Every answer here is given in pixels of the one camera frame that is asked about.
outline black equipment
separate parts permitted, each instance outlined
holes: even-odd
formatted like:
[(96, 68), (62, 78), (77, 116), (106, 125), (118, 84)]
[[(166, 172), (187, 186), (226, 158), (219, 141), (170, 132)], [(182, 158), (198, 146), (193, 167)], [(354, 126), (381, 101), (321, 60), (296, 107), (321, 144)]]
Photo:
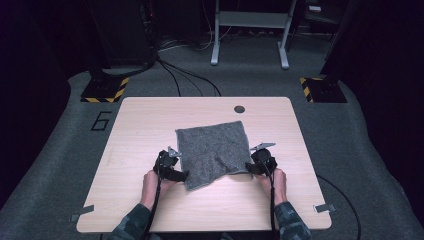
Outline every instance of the black equipment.
[(275, 158), (271, 156), (268, 149), (262, 148), (254, 152), (250, 157), (253, 159), (254, 164), (246, 163), (247, 171), (255, 175), (265, 174), (270, 176), (277, 168), (277, 162)]
[(144, 240), (149, 233), (150, 227), (153, 222), (153, 217), (155, 216), (156, 208), (158, 206), (159, 196), (160, 196), (160, 185), (163, 179), (168, 179), (169, 181), (174, 182), (185, 182), (188, 177), (189, 171), (179, 172), (174, 170), (175, 164), (178, 162), (178, 158), (181, 156), (180, 153), (176, 152), (171, 147), (168, 147), (168, 152), (162, 150), (159, 152), (159, 156), (156, 158), (155, 166), (153, 171), (158, 175), (158, 187), (156, 189), (155, 202), (150, 214), (149, 223), (144, 229), (143, 234), (140, 236), (140, 240)]
[(177, 157), (171, 157), (169, 152), (162, 150), (161, 152), (159, 152), (159, 156), (156, 159), (153, 171), (155, 171), (155, 173), (161, 179), (168, 179), (174, 182), (185, 182), (188, 177), (189, 171), (179, 172), (174, 170), (174, 166), (177, 162)]
[(254, 164), (246, 163), (247, 171), (255, 175), (265, 174), (271, 182), (271, 202), (270, 202), (270, 218), (271, 218), (271, 231), (274, 234), (275, 239), (279, 239), (279, 236), (275, 230), (274, 220), (274, 170), (277, 168), (277, 162), (275, 158), (271, 156), (271, 152), (266, 149), (268, 146), (273, 146), (275, 143), (261, 143), (260, 145), (252, 148), (256, 150), (250, 157), (253, 159)]

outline gray cloth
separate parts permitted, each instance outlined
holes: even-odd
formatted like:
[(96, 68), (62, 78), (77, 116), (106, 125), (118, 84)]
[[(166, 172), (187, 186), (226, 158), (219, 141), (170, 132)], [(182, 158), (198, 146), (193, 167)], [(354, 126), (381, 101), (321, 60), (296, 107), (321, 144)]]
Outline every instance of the gray cloth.
[(185, 185), (194, 190), (225, 174), (247, 173), (249, 142), (241, 121), (177, 129), (181, 169), (190, 171)]

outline camouflage sleeve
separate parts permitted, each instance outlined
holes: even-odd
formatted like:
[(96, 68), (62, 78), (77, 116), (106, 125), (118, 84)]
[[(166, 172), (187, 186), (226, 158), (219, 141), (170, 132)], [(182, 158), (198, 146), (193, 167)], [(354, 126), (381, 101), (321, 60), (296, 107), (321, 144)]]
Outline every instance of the camouflage sleeve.
[(150, 210), (137, 204), (112, 231), (108, 240), (138, 240), (147, 227)]
[(275, 206), (275, 216), (280, 226), (280, 239), (312, 239), (311, 231), (309, 231), (309, 228), (294, 210), (290, 202), (283, 202)]

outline cable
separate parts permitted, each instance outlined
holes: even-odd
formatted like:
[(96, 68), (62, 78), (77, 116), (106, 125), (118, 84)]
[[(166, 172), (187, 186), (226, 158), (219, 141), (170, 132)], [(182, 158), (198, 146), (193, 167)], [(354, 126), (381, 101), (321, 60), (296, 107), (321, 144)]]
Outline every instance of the cable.
[(259, 161), (262, 163), (262, 165), (264, 165), (265, 170), (266, 170), (266, 174), (269, 177), (269, 181), (271, 182), (271, 203), (270, 203), (270, 217), (271, 217), (271, 232), (274, 235), (274, 238), (276, 240), (279, 239), (279, 237), (277, 236), (277, 231), (275, 230), (275, 219), (274, 219), (274, 208), (275, 208), (275, 188), (274, 188), (274, 172), (272, 172), (272, 174), (269, 172), (268, 167), (265, 165), (265, 163), (259, 159)]
[(197, 88), (197, 91), (199, 91), (199, 93), (200, 93), (200, 96), (202, 96), (203, 97), (203, 93), (202, 93), (202, 90), (200, 90), (200, 88), (191, 80), (191, 79), (189, 79), (186, 75), (184, 75), (183, 73), (181, 73), (181, 72), (179, 72), (178, 70), (176, 70), (176, 69), (172, 69), (172, 70), (174, 70), (176, 73), (178, 73), (178, 74), (180, 74), (181, 76), (183, 76), (185, 79), (187, 79), (187, 81), (189, 81), (195, 88)]
[(171, 67), (171, 68), (173, 68), (173, 69), (176, 69), (176, 70), (181, 71), (181, 72), (183, 72), (183, 73), (189, 74), (189, 75), (191, 75), (191, 76), (193, 76), (193, 77), (196, 77), (196, 78), (199, 78), (199, 79), (201, 79), (201, 80), (203, 80), (203, 81), (206, 81), (207, 83), (209, 83), (209, 84), (211, 84), (211, 85), (213, 86), (213, 88), (214, 88), (214, 89), (218, 92), (219, 96), (222, 96), (222, 94), (221, 94), (221, 92), (219, 91), (218, 87), (217, 87), (217, 86), (216, 86), (213, 82), (211, 82), (210, 80), (208, 80), (207, 78), (204, 78), (204, 77), (202, 77), (202, 76), (200, 76), (200, 75), (198, 75), (198, 74), (196, 74), (196, 73), (194, 73), (194, 72), (191, 72), (191, 71), (189, 71), (189, 70), (185, 70), (185, 69), (182, 69), (182, 68), (177, 67), (177, 66), (175, 66), (175, 65), (172, 65), (172, 64), (170, 64), (169, 62), (167, 62), (167, 61), (164, 61), (164, 60), (160, 59), (159, 57), (156, 59), (156, 61), (158, 61), (158, 62), (159, 62), (159, 63), (161, 63), (161, 64), (165, 64), (165, 65), (167, 65), (168, 67)]
[(342, 190), (340, 190), (340, 188), (338, 188), (336, 185), (334, 185), (332, 182), (330, 182), (326, 178), (324, 178), (324, 177), (322, 177), (322, 176), (320, 176), (318, 174), (316, 174), (316, 175), (317, 175), (318, 178), (320, 178), (320, 179), (324, 180), (325, 182), (327, 182), (328, 184), (330, 184), (333, 188), (335, 188), (346, 199), (346, 202), (349, 204), (350, 208), (352, 209), (353, 214), (355, 214), (356, 223), (358, 225), (358, 234), (356, 236), (356, 239), (357, 240), (360, 240), (361, 239), (361, 232), (362, 232), (362, 230), (361, 230), (361, 222), (359, 221), (358, 213), (356, 212), (355, 207), (353, 207), (352, 202), (349, 200), (349, 198), (346, 196), (346, 194), (344, 194), (342, 192)]
[(153, 203), (152, 211), (150, 213), (149, 222), (147, 223), (146, 228), (144, 229), (143, 234), (140, 236), (139, 240), (144, 240), (147, 238), (147, 235), (149, 234), (150, 227), (152, 226), (153, 218), (156, 213), (156, 208), (158, 206), (159, 202), (159, 196), (160, 196), (160, 185), (162, 184), (162, 177), (160, 176), (160, 166), (158, 167), (158, 186), (156, 188), (156, 196), (155, 196), (155, 202)]
[(208, 22), (208, 26), (209, 26), (210, 39), (209, 39), (209, 43), (206, 45), (206, 47), (200, 48), (200, 49), (199, 48), (196, 48), (197, 50), (200, 50), (200, 51), (205, 50), (206, 48), (208, 48), (211, 45), (211, 43), (213, 42), (212, 27), (211, 27), (211, 23), (209, 22), (208, 15), (206, 14), (206, 8), (205, 8), (205, 2), (204, 2), (204, 0), (202, 0), (202, 6), (203, 6), (203, 12), (205, 13), (206, 21)]
[(171, 76), (174, 78), (174, 82), (175, 82), (175, 85), (177, 85), (177, 90), (178, 90), (178, 96), (180, 96), (181, 97), (181, 91), (180, 91), (180, 86), (178, 85), (178, 81), (177, 81), (177, 78), (175, 77), (175, 75), (167, 68), (167, 67), (165, 67), (165, 64), (163, 64), (163, 62), (162, 61), (157, 61), (160, 65), (162, 65), (162, 67), (166, 70), (166, 71), (168, 71), (169, 72), (169, 74), (171, 74)]

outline hand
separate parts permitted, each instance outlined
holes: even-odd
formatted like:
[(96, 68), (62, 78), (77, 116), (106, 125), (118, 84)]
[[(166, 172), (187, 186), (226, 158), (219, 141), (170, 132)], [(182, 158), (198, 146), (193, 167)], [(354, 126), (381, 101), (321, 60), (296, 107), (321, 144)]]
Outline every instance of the hand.
[[(177, 182), (163, 179), (160, 185), (161, 189), (160, 189), (159, 199), (161, 199), (166, 194), (166, 192), (176, 183)], [(148, 208), (150, 211), (152, 210), (153, 204), (155, 203), (157, 186), (158, 186), (158, 175), (153, 170), (148, 171), (144, 175), (143, 191), (141, 193), (140, 203), (146, 208)]]
[[(255, 175), (255, 177), (259, 180), (259, 182), (262, 185), (262, 188), (265, 191), (265, 194), (268, 197), (271, 197), (271, 182), (269, 180), (269, 177), (263, 176), (263, 175)], [(286, 173), (283, 172), (283, 170), (276, 168), (274, 170), (274, 189), (275, 189), (275, 196), (274, 196), (274, 203), (275, 206), (282, 202), (287, 202), (287, 196), (286, 196)]]

